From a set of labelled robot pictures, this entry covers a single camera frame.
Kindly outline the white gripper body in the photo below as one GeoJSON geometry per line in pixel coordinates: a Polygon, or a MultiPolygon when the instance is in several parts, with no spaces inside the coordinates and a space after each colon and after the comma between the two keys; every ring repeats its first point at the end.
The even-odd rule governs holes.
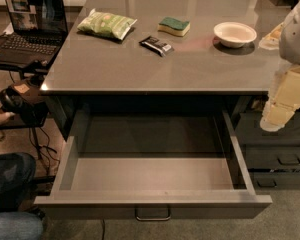
{"type": "Polygon", "coordinates": [[[282,24],[279,54],[292,64],[300,64],[300,1],[282,24]]]}

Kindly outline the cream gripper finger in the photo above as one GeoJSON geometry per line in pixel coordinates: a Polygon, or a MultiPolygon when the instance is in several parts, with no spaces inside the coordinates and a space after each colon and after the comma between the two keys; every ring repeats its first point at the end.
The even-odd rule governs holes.
{"type": "Polygon", "coordinates": [[[259,47],[266,50],[278,50],[282,27],[283,24],[280,23],[272,29],[270,33],[259,41],[259,47]]]}
{"type": "Polygon", "coordinates": [[[291,65],[275,74],[268,92],[260,127],[267,132],[276,132],[300,108],[300,65],[291,65]]]}

